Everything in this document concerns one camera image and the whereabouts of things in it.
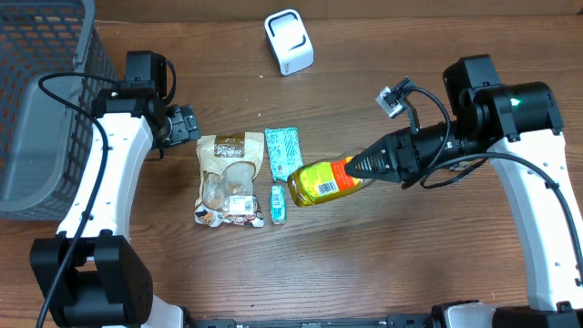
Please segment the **yellow liquid bottle silver cap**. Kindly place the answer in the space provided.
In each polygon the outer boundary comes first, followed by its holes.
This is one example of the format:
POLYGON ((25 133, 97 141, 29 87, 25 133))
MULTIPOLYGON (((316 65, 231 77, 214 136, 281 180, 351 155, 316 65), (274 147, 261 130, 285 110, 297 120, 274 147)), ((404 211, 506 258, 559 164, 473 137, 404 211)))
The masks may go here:
POLYGON ((345 166, 364 148, 353 148, 340 156, 316 160, 296 169, 288 177, 291 199, 298 207, 308 207, 337 200, 362 190, 373 179, 348 175, 345 166))

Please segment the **teal tissue pack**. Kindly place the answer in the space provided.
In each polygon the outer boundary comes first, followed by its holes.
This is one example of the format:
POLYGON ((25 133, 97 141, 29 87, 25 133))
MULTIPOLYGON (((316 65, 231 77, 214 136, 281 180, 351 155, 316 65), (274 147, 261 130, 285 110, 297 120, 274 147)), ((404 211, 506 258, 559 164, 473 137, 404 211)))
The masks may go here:
POLYGON ((282 185, 271 186, 271 220, 274 224, 287 222, 287 205, 282 185))

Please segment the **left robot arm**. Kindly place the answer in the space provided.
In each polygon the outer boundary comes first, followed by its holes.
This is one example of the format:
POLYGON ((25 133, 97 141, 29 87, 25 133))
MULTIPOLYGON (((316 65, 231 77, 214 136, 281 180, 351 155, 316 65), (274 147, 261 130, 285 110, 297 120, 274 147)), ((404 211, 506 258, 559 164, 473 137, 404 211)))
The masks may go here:
POLYGON ((73 204, 56 235, 33 242, 29 262, 45 298, 36 320, 60 327, 190 327, 189 311, 162 301, 129 241, 129 217, 147 154, 200 139, 190 105, 175 105, 170 60, 130 51, 123 79, 107 78, 89 109, 93 139, 73 204))

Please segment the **brown snack bag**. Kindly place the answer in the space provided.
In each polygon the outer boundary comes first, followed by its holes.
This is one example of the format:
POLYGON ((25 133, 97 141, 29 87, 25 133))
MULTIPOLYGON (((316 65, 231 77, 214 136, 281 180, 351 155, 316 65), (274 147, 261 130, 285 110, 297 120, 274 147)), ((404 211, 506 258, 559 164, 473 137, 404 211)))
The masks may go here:
POLYGON ((196 223, 212 228, 223 223, 264 226, 254 188, 264 150, 265 137, 260 132, 208 135, 198 140, 200 186, 194 210, 196 223))

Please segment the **teal wet wipes pack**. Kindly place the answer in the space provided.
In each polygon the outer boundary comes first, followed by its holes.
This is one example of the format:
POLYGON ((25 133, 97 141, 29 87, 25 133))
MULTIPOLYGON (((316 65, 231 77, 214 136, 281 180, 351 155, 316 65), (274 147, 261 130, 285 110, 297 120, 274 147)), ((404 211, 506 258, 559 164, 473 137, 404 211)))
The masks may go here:
POLYGON ((296 169, 304 165, 298 129, 266 128, 265 138, 272 179, 286 181, 296 169))

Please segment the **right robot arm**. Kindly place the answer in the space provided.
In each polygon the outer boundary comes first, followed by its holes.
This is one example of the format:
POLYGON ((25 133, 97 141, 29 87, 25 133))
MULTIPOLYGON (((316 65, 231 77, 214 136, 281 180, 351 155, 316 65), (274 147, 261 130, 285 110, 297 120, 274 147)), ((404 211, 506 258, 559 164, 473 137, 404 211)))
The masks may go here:
POLYGON ((345 167, 349 176, 409 188, 440 169, 462 179, 485 163, 511 207, 527 273, 527 304, 446 302, 412 318, 415 327, 579 327, 582 217, 568 175, 564 122, 550 87, 502 83, 488 55, 467 56, 443 74, 442 123, 421 127, 408 102, 414 83, 384 89, 377 103, 408 128, 387 134, 345 167))

